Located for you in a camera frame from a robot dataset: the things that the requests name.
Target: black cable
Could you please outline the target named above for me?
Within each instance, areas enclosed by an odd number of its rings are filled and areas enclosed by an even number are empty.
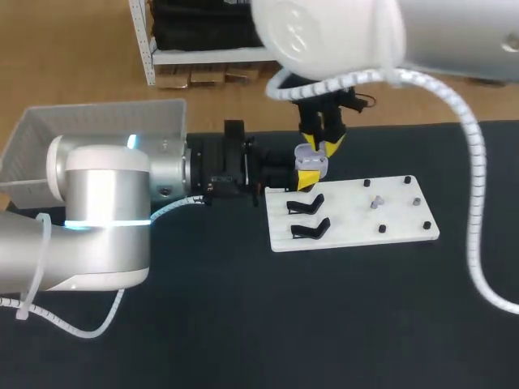
[[[368,105],[366,108],[373,108],[376,106],[376,98],[374,98],[372,95],[366,95],[364,93],[356,93],[356,96],[365,97],[367,99],[371,99],[372,103],[371,105]]]

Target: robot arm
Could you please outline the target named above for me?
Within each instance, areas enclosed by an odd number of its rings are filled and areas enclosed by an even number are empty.
[[[253,0],[259,37],[308,79],[391,66],[519,80],[516,0]]]

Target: black tablecloth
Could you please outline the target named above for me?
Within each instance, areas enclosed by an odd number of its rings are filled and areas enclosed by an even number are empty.
[[[519,301],[519,124],[483,128],[484,268],[498,293]],[[274,148],[300,141],[256,138]],[[402,174],[420,182],[437,242],[275,254],[264,204],[185,207],[153,225],[150,275],[101,338],[0,309],[0,387],[516,388],[519,317],[486,303],[466,269],[459,126],[351,130],[327,179]],[[113,298],[42,293],[36,302],[93,329]]]

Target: wooden floor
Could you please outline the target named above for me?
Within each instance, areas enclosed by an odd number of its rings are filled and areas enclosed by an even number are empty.
[[[296,129],[296,110],[264,96],[265,79],[223,90],[158,90],[146,85],[127,0],[0,2],[0,147],[31,105],[185,98],[190,132],[218,131],[223,120],[247,130]],[[519,87],[492,89],[448,79],[481,120],[519,119]],[[345,111],[349,126],[451,122],[433,96],[415,88],[359,88],[375,96],[362,115]]]

